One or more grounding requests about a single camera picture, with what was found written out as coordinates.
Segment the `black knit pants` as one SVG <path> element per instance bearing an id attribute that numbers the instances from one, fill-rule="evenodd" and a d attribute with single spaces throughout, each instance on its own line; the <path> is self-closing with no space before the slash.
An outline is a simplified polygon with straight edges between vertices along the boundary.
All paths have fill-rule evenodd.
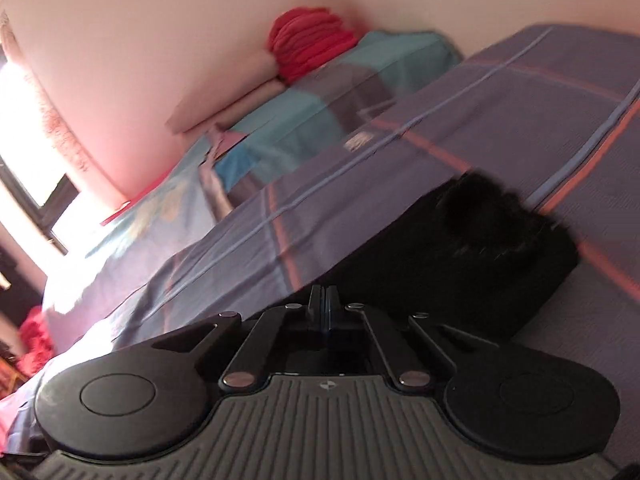
<path id="1" fill-rule="evenodd" d="M 491 341 L 514 338 L 580 261 L 563 223 L 480 172 L 448 180 L 316 278 L 394 320 L 422 312 Z"/>

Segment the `window frame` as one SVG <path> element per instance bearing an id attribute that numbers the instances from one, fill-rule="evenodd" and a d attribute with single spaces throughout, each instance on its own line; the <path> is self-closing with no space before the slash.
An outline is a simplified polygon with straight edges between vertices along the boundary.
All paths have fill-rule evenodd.
<path id="1" fill-rule="evenodd" d="M 43 183 L 28 186 L 2 158 L 1 183 L 46 241 L 66 255 L 68 250 L 56 236 L 54 227 L 79 196 L 78 188 L 68 175 L 62 172 L 59 176 L 46 177 Z"/>

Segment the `teal plaid pillow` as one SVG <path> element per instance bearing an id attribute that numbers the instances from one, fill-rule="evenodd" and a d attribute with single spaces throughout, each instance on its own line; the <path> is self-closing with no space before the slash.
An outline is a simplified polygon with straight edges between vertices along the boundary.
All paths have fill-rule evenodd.
<path id="1" fill-rule="evenodd" d="M 437 32 L 368 32 L 230 127 L 241 139 L 214 165 L 230 204 L 242 204 L 461 61 Z"/>

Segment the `pink red blanket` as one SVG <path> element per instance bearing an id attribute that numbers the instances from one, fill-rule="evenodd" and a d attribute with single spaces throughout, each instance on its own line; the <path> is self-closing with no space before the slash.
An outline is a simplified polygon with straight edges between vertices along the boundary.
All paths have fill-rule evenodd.
<path id="1" fill-rule="evenodd" d="M 40 306 L 30 309 L 18 333 L 25 353 L 18 359 L 17 368 L 27 377 L 35 376 L 55 355 L 49 326 Z"/>

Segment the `pink folded blanket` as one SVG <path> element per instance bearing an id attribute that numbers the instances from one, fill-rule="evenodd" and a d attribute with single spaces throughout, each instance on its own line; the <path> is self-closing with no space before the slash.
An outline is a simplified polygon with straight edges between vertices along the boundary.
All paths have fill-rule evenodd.
<path id="1" fill-rule="evenodd" d="M 278 74 L 273 55 L 260 50 L 210 70 L 186 90 L 165 122 L 173 133 L 184 133 L 244 98 Z"/>

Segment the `purple plaid bed sheet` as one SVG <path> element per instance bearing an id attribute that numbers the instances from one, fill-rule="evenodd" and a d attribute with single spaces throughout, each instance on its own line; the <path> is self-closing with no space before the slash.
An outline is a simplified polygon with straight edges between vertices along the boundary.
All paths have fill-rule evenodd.
<path id="1" fill-rule="evenodd" d="M 126 244 L 120 220 L 46 291 L 58 356 L 1 404 L 1 447 L 42 447 L 34 397 L 65 367 L 214 313 L 250 316 L 320 278 L 417 198 L 476 169 L 556 214 L 582 263 L 522 331 L 528 346 L 590 365 L 616 385 L 622 416 L 608 457 L 639 456 L 639 39 L 535 25 L 432 84 L 365 110 L 349 134 L 293 171 L 252 182 L 213 222 L 200 141 L 139 204 L 179 192 L 171 226 L 153 219 Z"/>

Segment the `red folded cloth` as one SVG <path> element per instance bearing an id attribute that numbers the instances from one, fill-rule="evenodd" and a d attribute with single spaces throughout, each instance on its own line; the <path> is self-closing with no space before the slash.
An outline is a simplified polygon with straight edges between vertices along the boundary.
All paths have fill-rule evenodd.
<path id="1" fill-rule="evenodd" d="M 358 35 L 329 9 L 299 6 L 273 22 L 267 50 L 276 59 L 279 78 L 294 84 L 358 42 Z"/>

